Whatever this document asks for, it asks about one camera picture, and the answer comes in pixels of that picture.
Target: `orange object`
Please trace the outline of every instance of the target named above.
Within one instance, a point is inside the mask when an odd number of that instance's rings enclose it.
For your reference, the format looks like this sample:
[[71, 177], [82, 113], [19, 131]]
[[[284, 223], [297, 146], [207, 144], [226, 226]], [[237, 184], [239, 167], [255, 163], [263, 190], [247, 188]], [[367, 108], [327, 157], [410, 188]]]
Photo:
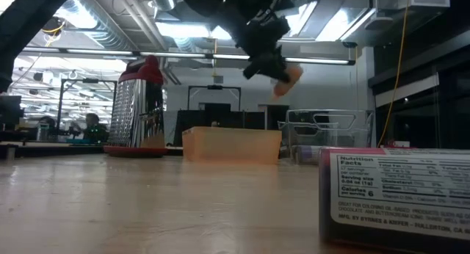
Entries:
[[183, 132], [183, 154], [191, 162], [277, 164], [281, 132], [194, 127]]
[[286, 73], [289, 74], [291, 81], [289, 83], [284, 83], [282, 81], [278, 82], [274, 86], [274, 96], [279, 98], [285, 96], [290, 89], [299, 81], [300, 77], [303, 74], [303, 69], [299, 65], [290, 65], [286, 69]]

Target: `ceiling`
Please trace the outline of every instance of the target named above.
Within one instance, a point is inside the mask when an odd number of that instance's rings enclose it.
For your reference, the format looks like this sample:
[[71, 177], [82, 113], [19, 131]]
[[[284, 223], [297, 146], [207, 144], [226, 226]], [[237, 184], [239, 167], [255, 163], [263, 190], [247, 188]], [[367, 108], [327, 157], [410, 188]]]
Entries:
[[[0, 0], [0, 13], [5, 10], [13, 0]], [[205, 35], [216, 36], [217, 51], [224, 54], [243, 54], [238, 48], [234, 48], [234, 42], [228, 33], [220, 28], [211, 30], [211, 25], [206, 18], [201, 17], [182, 0], [173, 0], [175, 7], [168, 11], [161, 10], [155, 13], [155, 4], [151, 0], [137, 0], [136, 4], [128, 2], [126, 9], [123, 0], [69, 0], [58, 11], [58, 16], [66, 19], [67, 23], [62, 29], [59, 38], [54, 38], [50, 44], [52, 48], [91, 48], [111, 50], [133, 51], [161, 51], [161, 46], [169, 51], [189, 52], [189, 49], [202, 52], [212, 52], [214, 42], [207, 40]], [[400, 0], [292, 0], [296, 7], [279, 12], [288, 19], [292, 31], [282, 40], [283, 54], [286, 57], [321, 57], [331, 59], [350, 59], [351, 52], [345, 48], [343, 41], [357, 42], [360, 46], [382, 46], [390, 42], [396, 42], [400, 37], [404, 9], [400, 7]], [[380, 12], [378, 16], [392, 18], [392, 22], [383, 29], [365, 30], [373, 18], [374, 9]], [[438, 16], [442, 7], [412, 7], [408, 31], [419, 28], [424, 23]], [[155, 27], [152, 31], [146, 26], [143, 19], [148, 18]], [[94, 29], [86, 29], [88, 24]], [[51, 36], [42, 32], [37, 33], [29, 44], [30, 46], [45, 46]], [[58, 99], [57, 90], [60, 87], [60, 79], [75, 77], [75, 79], [96, 78], [100, 80], [116, 81], [125, 70], [126, 63], [132, 59], [74, 59], [37, 57], [21, 55], [15, 61], [15, 71], [12, 86], [12, 94], [22, 95], [26, 101], [34, 103], [48, 103], [56, 106]], [[213, 82], [213, 62], [207, 60], [179, 60], [169, 61], [175, 77], [183, 85], [204, 85]], [[269, 79], [252, 79], [246, 81], [241, 74], [241, 69], [246, 63], [233, 60], [220, 60], [217, 63], [217, 74], [224, 76], [224, 84], [245, 84], [252, 87], [272, 86]], [[35, 73], [47, 73], [47, 79], [35, 81]], [[76, 107], [76, 101], [86, 103], [79, 109], [88, 112], [87, 108], [96, 104], [100, 106], [103, 117], [110, 117], [108, 110], [112, 105], [112, 87], [108, 88], [100, 84], [75, 84], [81, 89], [70, 88], [64, 96], [71, 105]], [[37, 95], [31, 95], [28, 88], [40, 89]], [[95, 90], [92, 96], [84, 95], [84, 90]]]

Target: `person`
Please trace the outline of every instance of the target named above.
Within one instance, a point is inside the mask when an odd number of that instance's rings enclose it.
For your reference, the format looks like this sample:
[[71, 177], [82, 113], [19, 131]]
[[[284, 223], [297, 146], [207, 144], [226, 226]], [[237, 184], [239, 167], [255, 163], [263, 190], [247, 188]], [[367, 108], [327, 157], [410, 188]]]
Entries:
[[108, 132], [105, 125], [100, 124], [100, 117], [97, 114], [89, 113], [85, 117], [86, 129], [83, 129], [77, 122], [72, 122], [71, 126], [83, 133], [83, 139], [88, 139], [91, 143], [106, 142]]
[[41, 124], [47, 124], [49, 126], [49, 130], [54, 130], [56, 128], [56, 120], [50, 116], [41, 117], [37, 122], [37, 125]]

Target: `wall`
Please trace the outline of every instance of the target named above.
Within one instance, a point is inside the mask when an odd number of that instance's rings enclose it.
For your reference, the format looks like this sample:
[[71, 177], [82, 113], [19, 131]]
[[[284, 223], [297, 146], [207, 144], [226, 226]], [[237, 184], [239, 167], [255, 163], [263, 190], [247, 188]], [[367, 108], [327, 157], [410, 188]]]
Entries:
[[[368, 88], [367, 80], [374, 76], [374, 51], [364, 48], [356, 66], [303, 65], [304, 75], [292, 91], [279, 101], [272, 100], [272, 87], [269, 79], [255, 77], [246, 81], [241, 71], [223, 72], [224, 84], [242, 88], [242, 110], [256, 112], [259, 105], [289, 105], [291, 109], [348, 109], [375, 110], [375, 100]], [[169, 112], [187, 109], [188, 84], [211, 84], [208, 70], [190, 70], [175, 73], [183, 82], [181, 86], [168, 86], [167, 110]], [[209, 91], [202, 89], [191, 100], [190, 109], [198, 109], [199, 103], [231, 104], [238, 110], [238, 99], [229, 91]], [[375, 129], [372, 139], [375, 140]]]
[[[232, 111], [238, 111], [238, 91], [231, 90], [207, 90], [207, 89], [191, 90], [191, 101], [189, 103], [189, 109], [198, 110], [199, 103], [219, 103], [219, 104], [231, 104]], [[188, 86], [182, 85], [177, 87], [168, 87], [168, 101], [167, 110], [177, 111], [180, 109], [187, 109], [188, 99]], [[257, 112], [258, 105], [260, 104], [279, 104], [279, 105], [290, 105], [290, 97], [280, 99], [279, 101], [272, 100], [272, 89], [271, 88], [242, 88], [242, 108], [247, 112]]]

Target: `yellow cable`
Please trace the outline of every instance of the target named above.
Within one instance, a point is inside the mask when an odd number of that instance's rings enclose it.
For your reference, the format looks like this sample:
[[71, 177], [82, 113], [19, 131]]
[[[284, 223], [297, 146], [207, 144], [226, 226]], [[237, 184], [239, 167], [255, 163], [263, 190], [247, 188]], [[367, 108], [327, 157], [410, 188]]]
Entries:
[[407, 23], [407, 20], [408, 20], [408, 8], [409, 8], [409, 6], [410, 6], [410, 0], [408, 0], [408, 2], [406, 4], [405, 18], [403, 20], [402, 44], [401, 44], [400, 49], [399, 49], [397, 79], [395, 81], [394, 94], [391, 97], [390, 108], [388, 108], [387, 120], [386, 120], [385, 126], [383, 128], [382, 136], [380, 137], [379, 143], [377, 144], [378, 148], [380, 148], [380, 145], [382, 144], [382, 141], [385, 138], [385, 134], [387, 132], [388, 123], [390, 122], [391, 110], [393, 109], [393, 106], [394, 106], [395, 94], [397, 93], [398, 81], [400, 80], [400, 73], [401, 73], [401, 70], [402, 70], [403, 49], [405, 48], [405, 33], [406, 33], [406, 23]]
[[41, 30], [43, 30], [44, 33], [55, 33], [57, 31], [61, 30], [64, 27], [64, 25], [65, 25], [65, 21], [62, 23], [61, 26], [57, 27], [56, 29], [52, 29], [52, 30], [41, 29]]
[[[59, 31], [59, 30], [56, 30], [56, 31], [54, 32], [54, 35], [52, 35], [52, 37], [49, 37], [49, 41], [48, 41], [48, 42], [46, 43], [46, 45], [45, 45], [46, 48], [48, 48], [48, 47], [55, 41], [55, 40], [54, 40], [54, 37], [57, 35], [57, 32], [58, 32], [58, 31]], [[39, 55], [37, 56], [36, 60], [31, 64], [31, 67], [29, 67], [29, 69], [28, 69], [25, 73], [23, 73], [23, 75], [22, 75], [20, 78], [18, 78], [15, 82], [13, 82], [10, 86], [13, 87], [13, 86], [15, 86], [18, 82], [20, 82], [20, 81], [24, 78], [24, 76], [25, 76], [26, 74], [28, 74], [28, 72], [35, 66], [36, 62], [42, 57], [42, 55], [43, 55], [43, 52], [39, 53]]]

